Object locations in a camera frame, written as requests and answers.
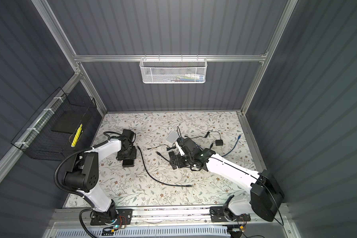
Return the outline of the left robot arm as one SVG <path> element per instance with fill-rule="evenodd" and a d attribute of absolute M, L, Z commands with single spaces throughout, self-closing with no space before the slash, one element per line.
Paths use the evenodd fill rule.
<path fill-rule="evenodd" d="M 106 131 L 102 143 L 76 151 L 67 156 L 54 172 L 56 186 L 67 193 L 83 198 L 95 219 L 112 224 L 119 220 L 115 202 L 99 185 L 99 163 L 116 153 L 120 161 L 136 159 L 136 134 L 124 129 L 122 133 Z"/>

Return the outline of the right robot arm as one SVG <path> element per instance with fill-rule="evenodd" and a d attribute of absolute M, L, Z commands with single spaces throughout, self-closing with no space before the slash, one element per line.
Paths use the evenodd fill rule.
<path fill-rule="evenodd" d="M 178 138 L 178 154 L 169 152 L 169 163 L 175 169 L 190 168 L 193 172 L 205 170 L 221 176 L 250 193 L 250 208 L 235 195 L 229 196 L 220 215 L 228 221 L 255 213 L 261 219 L 272 222 L 279 213 L 284 192 L 273 174 L 267 170 L 253 171 L 239 166 L 210 148 L 201 149 L 191 138 Z"/>

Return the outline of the white flat box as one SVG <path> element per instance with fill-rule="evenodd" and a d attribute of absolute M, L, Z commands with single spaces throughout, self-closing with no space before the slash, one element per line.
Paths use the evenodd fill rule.
<path fill-rule="evenodd" d="M 178 138 L 179 134 L 177 133 L 177 131 L 171 131 L 165 140 L 170 144 L 175 144 Z"/>

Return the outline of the yellow item in basket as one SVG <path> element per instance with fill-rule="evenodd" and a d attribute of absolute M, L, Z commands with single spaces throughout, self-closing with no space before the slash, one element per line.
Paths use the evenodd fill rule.
<path fill-rule="evenodd" d="M 78 142 L 78 140 L 79 140 L 79 138 L 81 136 L 81 133 L 82 133 L 82 127 L 83 127 L 83 124 L 80 124 L 80 126 L 78 127 L 78 129 L 77 129 L 77 131 L 76 131 L 76 133 L 74 135 L 74 138 L 73 138 L 73 140 L 71 142 L 71 145 L 70 145 L 72 148 L 76 147 L 76 144 L 77 144 L 77 142 Z"/>

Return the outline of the black pad in basket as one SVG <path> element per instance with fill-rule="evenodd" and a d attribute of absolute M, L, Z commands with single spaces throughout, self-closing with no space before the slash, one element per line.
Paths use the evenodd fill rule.
<path fill-rule="evenodd" d="M 65 111 L 54 123 L 51 128 L 51 131 L 73 134 L 74 132 L 76 132 L 80 124 L 82 124 L 81 120 L 83 117 L 83 112 Z"/>

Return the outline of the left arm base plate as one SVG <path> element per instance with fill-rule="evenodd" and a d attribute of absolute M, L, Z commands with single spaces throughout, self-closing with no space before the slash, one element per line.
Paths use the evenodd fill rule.
<path fill-rule="evenodd" d="M 91 226 L 105 226 L 105 225 L 129 225 L 132 219 L 132 209 L 117 209 L 113 212 L 96 212 L 92 211 L 90 214 Z"/>

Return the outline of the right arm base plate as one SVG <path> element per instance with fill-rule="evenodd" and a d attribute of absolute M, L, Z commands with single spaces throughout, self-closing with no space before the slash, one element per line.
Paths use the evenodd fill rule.
<path fill-rule="evenodd" d="M 229 209 L 221 206 L 212 206 L 209 208 L 211 222 L 249 222 L 250 214 L 234 215 Z"/>

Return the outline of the white mesh wall basket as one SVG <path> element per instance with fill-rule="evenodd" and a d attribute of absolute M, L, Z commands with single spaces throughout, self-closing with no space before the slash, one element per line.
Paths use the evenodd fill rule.
<path fill-rule="evenodd" d="M 206 59 L 151 60 L 139 63 L 143 83 L 146 84 L 202 84 L 206 81 Z"/>

